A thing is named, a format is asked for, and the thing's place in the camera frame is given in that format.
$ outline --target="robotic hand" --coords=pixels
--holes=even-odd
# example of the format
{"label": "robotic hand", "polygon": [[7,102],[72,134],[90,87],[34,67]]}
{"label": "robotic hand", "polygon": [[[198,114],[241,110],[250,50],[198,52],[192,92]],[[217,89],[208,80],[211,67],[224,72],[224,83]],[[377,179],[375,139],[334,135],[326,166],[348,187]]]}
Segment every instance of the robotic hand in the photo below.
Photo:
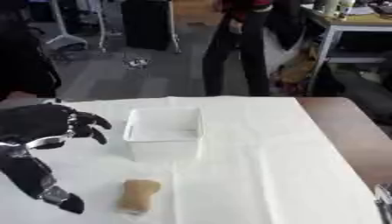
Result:
{"label": "robotic hand", "polygon": [[105,136],[95,126],[111,129],[110,123],[98,115],[61,105],[0,110],[0,171],[35,200],[82,214],[83,200],[57,186],[52,170],[29,150],[59,148],[73,137],[92,137],[105,144]]}

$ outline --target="white box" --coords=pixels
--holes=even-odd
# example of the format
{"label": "white box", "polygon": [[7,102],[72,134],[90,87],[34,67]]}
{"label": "white box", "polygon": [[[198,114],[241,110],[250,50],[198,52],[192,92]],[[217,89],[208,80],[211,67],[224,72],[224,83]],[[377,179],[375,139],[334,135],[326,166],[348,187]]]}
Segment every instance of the white box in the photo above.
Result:
{"label": "white box", "polygon": [[130,112],[123,138],[132,160],[165,164],[199,158],[202,136],[198,108],[138,108]]}

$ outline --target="white desk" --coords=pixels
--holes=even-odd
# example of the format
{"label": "white desk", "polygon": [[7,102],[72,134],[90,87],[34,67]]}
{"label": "white desk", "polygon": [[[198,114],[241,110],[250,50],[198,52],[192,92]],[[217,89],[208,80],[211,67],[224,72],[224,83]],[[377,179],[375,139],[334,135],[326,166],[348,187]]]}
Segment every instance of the white desk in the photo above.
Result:
{"label": "white desk", "polygon": [[303,8],[306,16],[316,24],[326,28],[326,33],[318,49],[316,66],[313,69],[308,93],[313,90],[317,74],[324,64],[331,63],[380,63],[382,54],[369,55],[361,53],[332,52],[333,44],[338,43],[342,32],[392,32],[392,20],[383,19],[378,14],[350,16],[346,21],[325,17],[318,11]]}
{"label": "white desk", "polygon": [[[164,98],[69,103],[109,119],[109,143],[74,139],[34,151],[59,184],[86,202],[75,215],[29,199],[0,176],[2,223],[381,224],[373,194],[291,98]],[[127,159],[130,109],[196,106],[206,136],[192,164],[152,168]],[[147,216],[116,211],[125,179],[157,179],[163,189]]]}

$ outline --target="table leg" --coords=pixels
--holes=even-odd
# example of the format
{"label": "table leg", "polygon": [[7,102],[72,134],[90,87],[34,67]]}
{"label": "table leg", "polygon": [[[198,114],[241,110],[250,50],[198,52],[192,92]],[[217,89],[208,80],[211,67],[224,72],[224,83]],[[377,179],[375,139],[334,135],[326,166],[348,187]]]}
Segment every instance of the table leg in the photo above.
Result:
{"label": "table leg", "polygon": [[329,49],[331,48],[331,45],[333,43],[333,37],[335,35],[335,32],[335,27],[331,25],[326,32],[323,42],[321,43],[321,46],[318,50],[318,58],[316,60],[316,65],[311,73],[311,79],[307,88],[307,95],[312,94],[312,90],[317,79],[317,74],[319,73],[319,70],[323,66],[324,62],[326,61]]}

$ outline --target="tan sponge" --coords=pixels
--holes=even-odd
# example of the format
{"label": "tan sponge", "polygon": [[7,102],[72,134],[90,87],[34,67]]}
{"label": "tan sponge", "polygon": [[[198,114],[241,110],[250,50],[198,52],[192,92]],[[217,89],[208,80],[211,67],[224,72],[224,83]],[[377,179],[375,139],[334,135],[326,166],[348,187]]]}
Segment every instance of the tan sponge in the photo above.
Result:
{"label": "tan sponge", "polygon": [[143,214],[151,209],[151,196],[157,193],[161,184],[152,180],[127,180],[123,184],[124,191],[119,207],[133,214]]}

